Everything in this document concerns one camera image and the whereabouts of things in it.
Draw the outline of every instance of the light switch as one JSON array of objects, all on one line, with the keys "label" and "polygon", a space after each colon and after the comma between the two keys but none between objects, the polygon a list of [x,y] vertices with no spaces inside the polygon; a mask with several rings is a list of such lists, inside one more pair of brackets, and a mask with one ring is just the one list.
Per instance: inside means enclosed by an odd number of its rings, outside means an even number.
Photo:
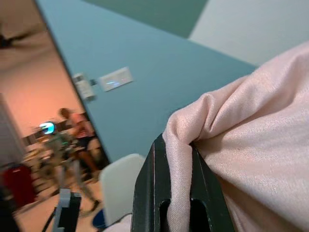
[{"label": "light switch", "polygon": [[100,77],[100,83],[104,91],[109,91],[126,83],[133,81],[130,70],[124,67],[103,77]]}]

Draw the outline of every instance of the pink shirt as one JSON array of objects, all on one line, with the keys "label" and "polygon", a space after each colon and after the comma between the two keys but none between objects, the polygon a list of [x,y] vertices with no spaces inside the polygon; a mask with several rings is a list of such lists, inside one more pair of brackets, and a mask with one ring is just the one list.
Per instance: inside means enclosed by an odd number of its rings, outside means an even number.
[{"label": "pink shirt", "polygon": [[70,120],[72,122],[72,126],[76,128],[77,124],[79,122],[85,122],[85,128],[81,130],[75,137],[76,138],[84,138],[84,137],[91,137],[93,136],[93,132],[87,123],[86,118],[83,115],[77,114],[77,113],[72,113],[70,115]]}]

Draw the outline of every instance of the wall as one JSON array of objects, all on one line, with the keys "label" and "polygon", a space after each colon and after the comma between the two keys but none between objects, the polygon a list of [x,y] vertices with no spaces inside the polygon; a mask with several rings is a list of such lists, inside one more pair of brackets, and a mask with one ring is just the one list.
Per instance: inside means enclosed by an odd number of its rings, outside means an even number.
[{"label": "wall", "polygon": [[0,94],[0,167],[5,164],[19,163],[26,151],[19,138],[14,122],[11,120],[6,103]]},{"label": "wall", "polygon": [[83,112],[54,51],[2,72],[0,92],[23,137],[32,134],[32,128],[44,121],[62,121],[57,114],[59,108],[68,107],[79,113]]},{"label": "wall", "polygon": [[210,0],[189,39],[261,65],[309,40],[308,0]]},{"label": "wall", "polygon": [[309,40],[308,0],[85,0],[261,65]]},{"label": "wall", "polygon": [[111,161],[148,154],[170,114],[254,66],[81,0],[37,0],[70,73],[88,79],[128,66],[134,81],[104,92],[87,112]]}]

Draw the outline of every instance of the white chair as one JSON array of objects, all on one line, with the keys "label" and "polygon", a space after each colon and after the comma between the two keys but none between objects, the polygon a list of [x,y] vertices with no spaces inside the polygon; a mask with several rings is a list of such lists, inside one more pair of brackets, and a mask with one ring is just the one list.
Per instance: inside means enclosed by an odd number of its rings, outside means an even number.
[{"label": "white chair", "polygon": [[100,173],[107,226],[132,213],[135,181],[144,161],[141,155],[131,154],[108,165]]}]

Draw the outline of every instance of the dark shorts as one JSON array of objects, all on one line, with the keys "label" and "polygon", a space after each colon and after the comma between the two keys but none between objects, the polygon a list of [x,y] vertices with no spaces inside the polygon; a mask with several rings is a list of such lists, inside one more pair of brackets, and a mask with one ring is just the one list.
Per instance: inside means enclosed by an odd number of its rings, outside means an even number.
[{"label": "dark shorts", "polygon": [[77,138],[78,140],[78,146],[82,148],[82,151],[87,151],[88,145],[90,141],[93,139],[93,137],[83,137],[83,138]]}]

